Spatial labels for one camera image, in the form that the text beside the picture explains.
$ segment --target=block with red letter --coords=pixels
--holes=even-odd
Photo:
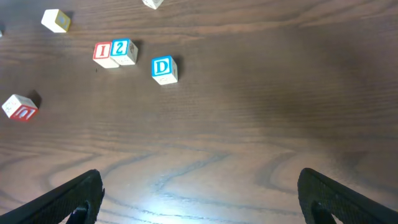
[[[112,42],[97,43],[93,60],[104,68],[118,68],[119,64],[111,58]]]
[[[12,95],[1,108],[6,112],[8,118],[19,121],[30,120],[37,112],[37,107],[29,98]]]

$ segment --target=number 1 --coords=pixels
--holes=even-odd
[[[106,46],[102,46],[102,52],[101,52],[101,55],[100,55],[100,56],[104,56],[105,47],[106,47]]]

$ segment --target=alphabet block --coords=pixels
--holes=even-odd
[[[157,9],[162,4],[163,0],[142,0],[142,2],[148,7]]]
[[[70,18],[59,9],[47,9],[42,18],[42,24],[52,32],[67,32],[70,25]]]
[[[135,65],[138,48],[129,39],[112,41],[111,58],[120,65]]]
[[[104,68],[118,68],[119,64],[111,58],[112,42],[97,43],[93,60]]]
[[[177,64],[170,55],[152,59],[152,77],[160,85],[178,82]]]
[[[1,108],[8,118],[19,121],[30,120],[38,110],[31,99],[17,94],[12,95]]]

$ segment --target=number 2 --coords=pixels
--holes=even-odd
[[[116,53],[117,54],[121,54],[121,53],[123,53],[123,51],[121,50],[121,48],[123,47],[123,42],[119,42],[118,43],[118,49],[116,50]]]

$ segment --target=letter block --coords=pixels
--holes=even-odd
[[[163,2],[163,0],[142,0],[142,2],[153,9],[157,9]]]
[[[130,39],[112,41],[111,58],[120,65],[135,65],[138,48]]]
[[[70,18],[59,9],[47,9],[44,11],[42,24],[52,32],[68,32]]]
[[[1,108],[8,118],[19,121],[30,120],[38,110],[31,99],[17,94],[12,95]]]
[[[93,60],[104,68],[118,68],[119,64],[111,58],[112,42],[97,43]]]
[[[178,82],[177,64],[170,55],[152,59],[152,77],[160,85]]]

